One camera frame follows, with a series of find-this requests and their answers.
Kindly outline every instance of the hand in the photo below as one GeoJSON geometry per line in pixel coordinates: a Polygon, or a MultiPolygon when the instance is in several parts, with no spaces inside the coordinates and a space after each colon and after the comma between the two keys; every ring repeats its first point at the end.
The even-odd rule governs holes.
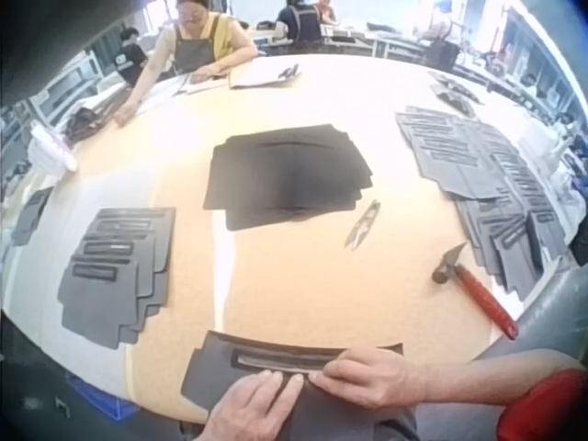
{"type": "Polygon", "coordinates": [[[343,400],[369,409],[411,406],[424,397],[420,369],[403,356],[377,348],[343,352],[309,380],[343,400]]]}
{"type": "Polygon", "coordinates": [[[129,120],[135,116],[137,110],[139,109],[139,105],[135,103],[125,103],[123,104],[117,113],[114,114],[114,120],[119,124],[119,127],[124,126],[129,122],[129,120]]]}
{"type": "Polygon", "coordinates": [[[302,375],[295,375],[276,398],[282,379],[266,371],[238,380],[212,410],[198,441],[274,441],[304,385],[302,375]]]}
{"type": "Polygon", "coordinates": [[[197,71],[195,71],[192,76],[190,76],[190,83],[202,83],[203,81],[207,81],[213,76],[219,76],[222,72],[222,68],[218,64],[208,64],[206,66],[202,66],[197,71]]]}

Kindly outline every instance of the finger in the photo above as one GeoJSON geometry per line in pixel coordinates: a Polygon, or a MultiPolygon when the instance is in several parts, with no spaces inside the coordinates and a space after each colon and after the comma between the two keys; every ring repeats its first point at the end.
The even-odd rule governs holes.
{"type": "Polygon", "coordinates": [[[370,367],[348,359],[337,359],[327,363],[322,373],[331,379],[340,379],[359,385],[368,384],[374,375],[370,367]]]}
{"type": "Polygon", "coordinates": [[[304,378],[301,374],[292,376],[284,390],[282,390],[282,393],[277,397],[272,408],[267,413],[266,421],[270,424],[274,435],[277,435],[288,416],[292,413],[294,404],[296,404],[296,400],[300,396],[303,386],[304,378]]]}
{"type": "Polygon", "coordinates": [[[253,397],[257,388],[262,384],[264,379],[269,376],[269,372],[264,371],[261,374],[249,375],[238,379],[227,390],[224,397],[220,400],[223,404],[231,403],[238,409],[242,409],[253,397]]]}
{"type": "Polygon", "coordinates": [[[257,388],[247,407],[259,415],[266,416],[279,388],[282,386],[283,379],[284,376],[281,372],[274,372],[257,388]]]}
{"type": "Polygon", "coordinates": [[[352,347],[341,353],[337,359],[353,360],[366,365],[369,364],[370,360],[378,358],[381,350],[376,347],[352,347]]]}
{"type": "Polygon", "coordinates": [[[373,400],[370,399],[369,389],[365,387],[341,381],[340,379],[325,377],[321,372],[310,374],[309,380],[317,388],[329,392],[335,397],[354,402],[363,407],[372,407],[373,400]]]}

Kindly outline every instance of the light wood tabletop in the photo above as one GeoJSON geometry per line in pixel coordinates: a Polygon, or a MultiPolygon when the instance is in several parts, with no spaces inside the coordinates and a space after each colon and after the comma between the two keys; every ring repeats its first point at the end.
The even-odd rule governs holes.
{"type": "MultiPolygon", "coordinates": [[[[167,304],[126,353],[128,396],[153,412],[204,421],[180,387],[208,330],[284,345],[403,343],[419,363],[469,361],[495,338],[458,286],[431,281],[442,254],[467,239],[453,202],[420,176],[395,121],[407,106],[454,112],[429,87],[429,70],[342,55],[288,59],[303,74],[287,87],[175,96],[76,150],[79,171],[68,186],[148,163],[157,174],[152,206],[176,207],[167,304]],[[348,133],[373,172],[355,211],[228,232],[223,212],[202,208],[216,145],[319,124],[348,133]],[[356,251],[345,249],[373,199],[381,209],[372,231],[356,251]]],[[[507,104],[492,100],[497,109],[507,104]]],[[[492,288],[469,246],[461,263],[492,288]]]]}

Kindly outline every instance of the red hammer handle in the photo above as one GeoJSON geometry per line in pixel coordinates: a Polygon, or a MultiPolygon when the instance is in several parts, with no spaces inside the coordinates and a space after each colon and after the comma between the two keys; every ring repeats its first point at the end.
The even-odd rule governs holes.
{"type": "Polygon", "coordinates": [[[463,265],[457,265],[455,272],[466,292],[480,305],[486,315],[496,323],[503,333],[511,340],[514,340],[518,336],[518,325],[492,293],[463,265]]]}

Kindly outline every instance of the workshop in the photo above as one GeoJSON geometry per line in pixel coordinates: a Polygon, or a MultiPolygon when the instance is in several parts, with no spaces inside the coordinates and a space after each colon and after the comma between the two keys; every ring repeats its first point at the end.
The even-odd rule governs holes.
{"type": "Polygon", "coordinates": [[[0,439],[588,439],[579,3],[8,1],[0,439]]]}

